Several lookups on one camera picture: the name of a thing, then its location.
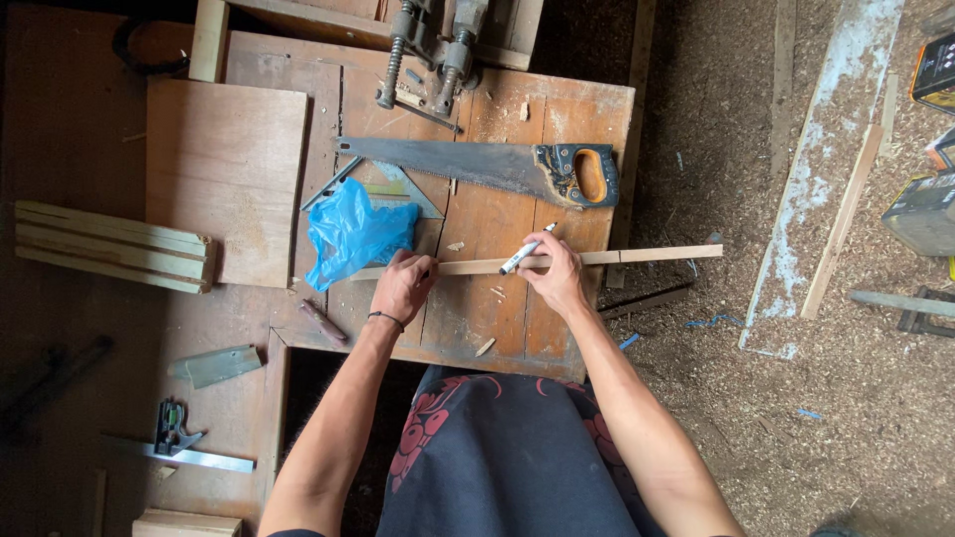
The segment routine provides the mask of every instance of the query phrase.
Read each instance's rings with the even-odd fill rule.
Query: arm
[[[371,311],[408,326],[437,280],[436,260],[398,250],[378,281]],[[260,535],[311,529],[341,532],[342,509],[365,453],[378,388],[401,327],[388,317],[365,323],[351,354],[292,447],[265,505]]]
[[[690,439],[637,376],[584,297],[581,257],[546,231],[524,239],[532,241],[543,242],[534,253],[551,255],[553,264],[545,275],[527,268],[518,274],[573,332],[606,426],[650,514],[673,537],[744,535]]]

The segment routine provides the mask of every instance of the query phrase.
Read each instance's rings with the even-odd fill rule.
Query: marker
[[[553,230],[554,230],[554,227],[557,227],[557,223],[556,223],[556,222],[555,222],[554,224],[551,224],[550,226],[545,227],[543,230],[544,230],[544,231],[553,231]],[[530,255],[530,253],[531,253],[532,251],[534,251],[534,248],[538,247],[538,245],[539,245],[540,243],[541,243],[541,241],[535,241],[535,242],[533,242],[533,243],[531,243],[531,244],[529,244],[529,245],[524,245],[523,248],[521,248],[521,249],[518,250],[518,253],[514,254],[513,257],[511,257],[510,259],[507,260],[507,263],[505,263],[505,264],[503,264],[503,265],[500,266],[500,268],[498,269],[498,272],[500,272],[500,275],[501,275],[501,276],[504,276],[504,275],[506,275],[508,272],[510,272],[511,269],[513,269],[514,267],[516,267],[516,266],[518,265],[518,263],[520,263],[520,261],[521,261],[523,258],[525,258],[525,257],[527,257],[528,255]]]

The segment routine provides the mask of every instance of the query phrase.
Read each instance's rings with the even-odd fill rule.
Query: hand
[[[400,249],[394,253],[388,268],[378,280],[369,312],[381,311],[401,321],[403,326],[408,326],[436,281],[437,260],[434,257],[414,255],[413,252]]]
[[[547,306],[564,319],[575,308],[589,307],[581,286],[581,256],[564,241],[558,241],[550,231],[538,231],[524,238],[525,244],[541,241],[531,255],[549,255],[553,258],[546,274],[537,274],[530,268],[518,267],[518,276],[530,282],[543,297]]]

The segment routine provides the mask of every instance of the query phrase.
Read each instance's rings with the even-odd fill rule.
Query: blue plastic bag
[[[417,204],[371,208],[361,183],[346,178],[308,214],[308,238],[318,250],[318,261],[305,281],[321,292],[369,261],[387,264],[399,248],[412,249],[417,214]]]

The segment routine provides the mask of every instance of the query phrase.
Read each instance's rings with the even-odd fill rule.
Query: saw blade
[[[339,137],[339,152],[545,200],[556,194],[535,165],[533,145]]]

